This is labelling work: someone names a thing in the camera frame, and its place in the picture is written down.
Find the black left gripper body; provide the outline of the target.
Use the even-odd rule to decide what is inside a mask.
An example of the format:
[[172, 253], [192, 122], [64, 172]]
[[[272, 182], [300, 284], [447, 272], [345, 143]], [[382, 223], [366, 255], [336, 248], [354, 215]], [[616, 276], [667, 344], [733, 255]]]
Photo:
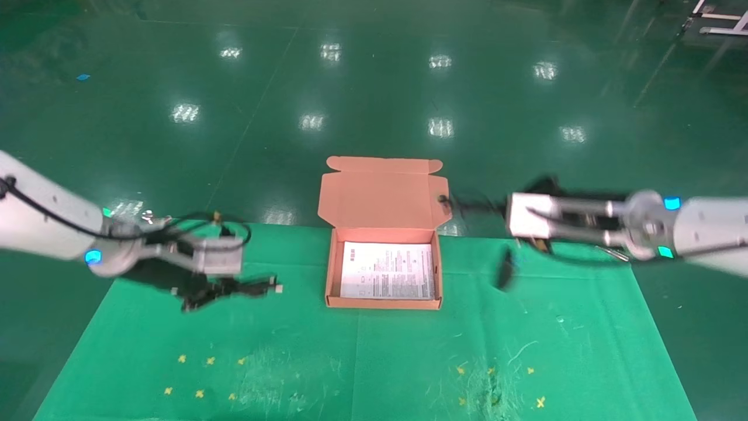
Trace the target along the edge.
[[211, 281], [208, 275], [199, 274], [157, 258], [137, 262], [128, 272], [125, 272], [124, 279], [170, 294], [237, 291], [241, 287], [241, 283], [233, 277], [217, 277]]

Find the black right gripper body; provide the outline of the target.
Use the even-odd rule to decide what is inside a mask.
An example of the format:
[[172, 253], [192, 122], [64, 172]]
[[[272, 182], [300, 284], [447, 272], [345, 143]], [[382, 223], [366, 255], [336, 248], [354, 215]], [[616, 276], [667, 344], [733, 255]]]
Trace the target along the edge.
[[[544, 194], [553, 195], [556, 197], [569, 197], [573, 199], [590, 199], [590, 200], [601, 200], [601, 201], [613, 201], [618, 200], [618, 194], [611, 190], [568, 190], [564, 189], [559, 183], [558, 176], [556, 175], [542, 175], [539, 178], [534, 179], [528, 187], [521, 190], [522, 194]], [[596, 216], [595, 214], [575, 214], [575, 213], [561, 213], [559, 216], [561, 221], [569, 223], [572, 226], [582, 227], [600, 227], [600, 229], [612, 229], [616, 231], [618, 229], [617, 218], [607, 218], [606, 216]], [[521, 244], [527, 244], [534, 250], [540, 251], [546, 255], [551, 255], [552, 241], [543, 238], [523, 238], [519, 237], [518, 241]]]

